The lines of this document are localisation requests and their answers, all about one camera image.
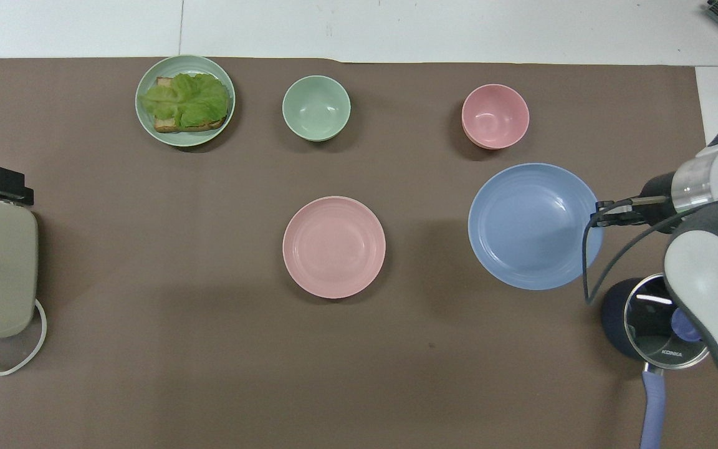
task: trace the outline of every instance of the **power cord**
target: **power cord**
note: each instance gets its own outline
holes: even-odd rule
[[[583,230],[583,243],[582,243],[582,247],[581,247],[581,259],[582,259],[582,264],[583,264],[583,266],[582,266],[583,296],[584,296],[584,299],[586,299],[587,305],[592,304],[595,301],[596,296],[598,295],[598,291],[600,290],[600,287],[601,287],[603,281],[606,279],[606,276],[611,271],[613,266],[615,266],[616,262],[618,262],[619,259],[622,258],[622,256],[624,256],[625,253],[628,252],[628,250],[630,250],[630,248],[635,246],[635,244],[637,244],[639,241],[646,238],[650,234],[652,234],[656,231],[659,231],[661,229],[669,227],[676,221],[678,221],[686,216],[689,216],[695,212],[698,212],[699,210],[701,210],[701,208],[706,208],[711,205],[718,205],[718,200],[711,201],[710,203],[705,203],[704,205],[699,205],[695,208],[690,208],[690,210],[686,210],[681,213],[676,213],[675,215],[672,215],[669,218],[663,219],[663,220],[659,221],[658,223],[654,224],[653,226],[650,226],[646,231],[635,236],[635,238],[631,239],[630,242],[627,242],[627,244],[625,246],[623,246],[622,249],[619,250],[618,253],[616,253],[616,256],[614,256],[611,259],[611,261],[606,265],[606,267],[603,270],[603,273],[601,273],[600,278],[596,282],[595,287],[592,288],[592,293],[590,295],[589,294],[588,273],[586,272],[586,240],[589,236],[589,230],[595,226],[596,222],[600,221],[603,214],[609,212],[610,210],[613,210],[613,208],[618,208],[623,205],[632,205],[632,204],[633,204],[633,198],[628,198],[627,200],[617,201],[614,204],[612,204],[606,208],[602,208],[602,210],[598,211],[597,213],[595,213],[595,215],[591,216],[591,218],[589,219],[589,223],[586,224],[586,228],[584,228],[584,230]]]
[[[41,305],[41,302],[35,299],[35,307],[37,307],[38,313],[41,314],[41,338],[38,339],[37,344],[35,345],[35,349],[32,349],[31,354],[26,356],[26,358],[19,364],[17,364],[14,367],[11,367],[9,370],[0,370],[0,377],[3,375],[11,375],[14,372],[17,372],[17,370],[21,369],[24,365],[28,364],[32,358],[37,354],[38,350],[41,349],[43,346],[43,341],[46,339],[46,312],[43,311],[43,306]]]

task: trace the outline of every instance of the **pink bowl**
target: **pink bowl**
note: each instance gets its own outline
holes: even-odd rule
[[[528,105],[515,89],[502,84],[473,90],[461,108],[461,125],[472,142],[487,150],[517,143],[528,129]]]

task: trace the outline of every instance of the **white cable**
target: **white cable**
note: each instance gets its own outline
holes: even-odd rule
[[[43,312],[43,306],[41,305],[41,302],[35,299],[35,307],[37,307],[37,311],[41,314],[41,338],[38,339],[37,345],[35,345],[35,349],[32,349],[32,353],[26,356],[26,358],[20,363],[17,364],[14,367],[11,367],[9,370],[0,370],[0,376],[3,375],[9,375],[14,372],[17,372],[17,370],[21,369],[24,365],[28,364],[30,360],[37,354],[38,350],[41,349],[43,346],[43,340],[46,339],[46,313]]]

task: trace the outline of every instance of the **bread slice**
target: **bread slice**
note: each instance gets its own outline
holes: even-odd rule
[[[169,77],[157,77],[157,85],[171,87],[171,79],[169,79]],[[223,126],[223,122],[225,121],[226,118],[223,117],[222,119],[217,120],[217,122],[208,122],[198,126],[180,128],[179,126],[176,126],[176,120],[173,117],[166,118],[165,120],[160,120],[157,117],[154,117],[154,129],[158,133],[196,133],[197,131],[217,130],[217,128]]]

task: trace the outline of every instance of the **lettuce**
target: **lettuce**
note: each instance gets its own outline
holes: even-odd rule
[[[178,74],[171,86],[155,85],[140,103],[160,120],[171,117],[180,128],[217,122],[226,116],[229,97],[223,84],[211,74]]]

